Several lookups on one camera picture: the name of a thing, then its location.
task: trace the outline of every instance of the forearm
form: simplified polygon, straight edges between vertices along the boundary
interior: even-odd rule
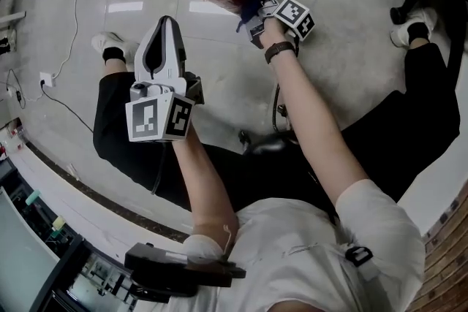
[[[194,225],[211,225],[221,231],[224,225],[228,225],[235,235],[237,216],[224,184],[193,127],[190,126],[185,140],[173,143],[173,148],[189,194]]]
[[[294,52],[280,53],[271,65],[302,151],[335,204],[347,187],[367,178],[366,173],[344,142],[331,111]]]

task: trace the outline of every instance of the white t-shirt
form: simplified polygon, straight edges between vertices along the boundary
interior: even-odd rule
[[[298,300],[324,311],[405,311],[423,280],[425,250],[418,228],[370,180],[338,199],[341,223],[308,203],[264,199],[238,212],[240,229],[229,256],[246,271],[230,288],[201,286],[196,296],[165,304],[138,302],[138,311],[267,312]],[[364,246],[372,259],[360,267],[344,258]],[[211,238],[184,242],[189,258],[220,258]]]

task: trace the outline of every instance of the black and white marker cube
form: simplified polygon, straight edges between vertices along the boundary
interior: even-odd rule
[[[305,40],[315,25],[310,9],[296,0],[284,0],[273,16],[288,25],[301,41]]]
[[[173,92],[126,103],[130,142],[185,139],[194,105]]]

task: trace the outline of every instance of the black strap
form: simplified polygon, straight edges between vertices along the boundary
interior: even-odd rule
[[[270,48],[268,48],[265,52],[265,59],[266,62],[269,64],[271,63],[271,59],[278,55],[282,51],[291,50],[295,52],[295,48],[291,42],[281,42],[275,43]]]

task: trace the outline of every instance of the hand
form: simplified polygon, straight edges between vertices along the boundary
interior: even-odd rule
[[[268,49],[275,43],[285,42],[284,26],[277,18],[267,18],[265,20],[265,31],[260,35],[263,48]]]

